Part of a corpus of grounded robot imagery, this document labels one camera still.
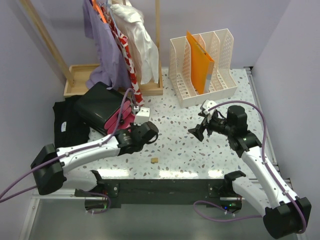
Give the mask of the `orange clip folder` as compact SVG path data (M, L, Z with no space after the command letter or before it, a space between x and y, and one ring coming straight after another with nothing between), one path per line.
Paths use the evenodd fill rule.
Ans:
M191 83L199 95L209 92L215 61L205 47L189 31L186 39L190 45L191 54Z

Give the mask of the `small tan eraser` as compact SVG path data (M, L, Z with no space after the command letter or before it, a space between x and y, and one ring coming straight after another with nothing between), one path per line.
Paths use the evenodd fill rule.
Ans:
M157 157L151 158L150 163L151 164L157 164L158 163L158 158Z

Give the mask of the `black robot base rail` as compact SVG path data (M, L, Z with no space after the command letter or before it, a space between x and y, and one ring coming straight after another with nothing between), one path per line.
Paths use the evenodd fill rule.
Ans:
M193 205L202 200L233 213L239 211L241 197L221 193L223 183L223 179L102 179L90 193L77 189L74 195L85 198L87 211L108 206L107 198L94 194L107 195L111 208L122 205Z

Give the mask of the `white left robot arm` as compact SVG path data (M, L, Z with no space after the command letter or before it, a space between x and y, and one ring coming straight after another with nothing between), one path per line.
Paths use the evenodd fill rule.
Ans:
M76 146L56 149L53 144L45 145L30 165L38 193L49 195L61 189L64 183L69 183L75 189L99 196L104 184L94 174L88 174L81 180L79 176L68 176L68 173L99 159L140 152L144 145L155 142L158 135L156 125L147 121Z

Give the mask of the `pink bottom drawer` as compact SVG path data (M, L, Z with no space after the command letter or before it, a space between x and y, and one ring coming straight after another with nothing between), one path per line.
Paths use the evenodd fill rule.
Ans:
M116 121L108 128L107 133L111 134L115 129L127 129L131 126L131 124L134 122L135 116L132 113L129 113L128 115L121 115L120 122L118 124L118 127L116 128L117 121Z

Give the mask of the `pink top drawer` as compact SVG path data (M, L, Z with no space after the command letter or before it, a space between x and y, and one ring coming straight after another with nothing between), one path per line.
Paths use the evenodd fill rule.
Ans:
M130 113L131 102L129 100L126 100L122 107L122 110L120 110L120 108L116 110L115 113L113 113L111 117L106 121L106 123L104 124L104 129L107 130L107 132L112 131L116 126L118 117L120 116L120 120L124 120Z

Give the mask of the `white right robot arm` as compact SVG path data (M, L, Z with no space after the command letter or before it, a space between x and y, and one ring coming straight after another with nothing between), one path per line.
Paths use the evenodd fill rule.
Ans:
M303 234L308 226L312 205L306 197L292 190L276 171L265 154L266 130L263 138L248 129L248 116L241 106L243 101L228 101L227 115L219 111L219 104L206 100L200 107L203 120L195 128L188 130L199 141L204 132L227 137L230 148L251 169L262 188L255 186L245 173L234 171L226 174L219 191L233 197L243 197L259 213L267 232L279 239L290 234Z

